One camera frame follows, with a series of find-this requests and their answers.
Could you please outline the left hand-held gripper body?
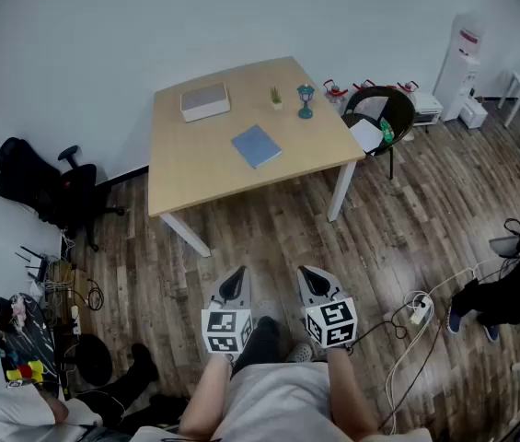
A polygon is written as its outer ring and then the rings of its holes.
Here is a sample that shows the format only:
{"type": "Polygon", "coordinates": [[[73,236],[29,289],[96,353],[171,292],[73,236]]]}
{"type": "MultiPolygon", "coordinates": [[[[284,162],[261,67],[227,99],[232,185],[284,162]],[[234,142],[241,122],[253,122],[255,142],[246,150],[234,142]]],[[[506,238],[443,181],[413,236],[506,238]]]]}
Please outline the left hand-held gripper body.
{"type": "Polygon", "coordinates": [[[212,354],[240,355],[253,331],[249,308],[234,308],[212,300],[202,314],[202,337],[212,354]]]}

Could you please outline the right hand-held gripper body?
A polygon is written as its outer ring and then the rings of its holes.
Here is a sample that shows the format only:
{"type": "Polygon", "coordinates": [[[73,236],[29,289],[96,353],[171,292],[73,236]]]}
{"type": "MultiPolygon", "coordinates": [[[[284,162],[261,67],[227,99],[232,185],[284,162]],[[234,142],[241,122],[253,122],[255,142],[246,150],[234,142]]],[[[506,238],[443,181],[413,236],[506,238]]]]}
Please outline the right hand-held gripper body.
{"type": "Polygon", "coordinates": [[[332,297],[301,296],[301,301],[305,329],[323,349],[346,347],[356,340],[357,313],[351,297],[336,292],[332,297]]]}

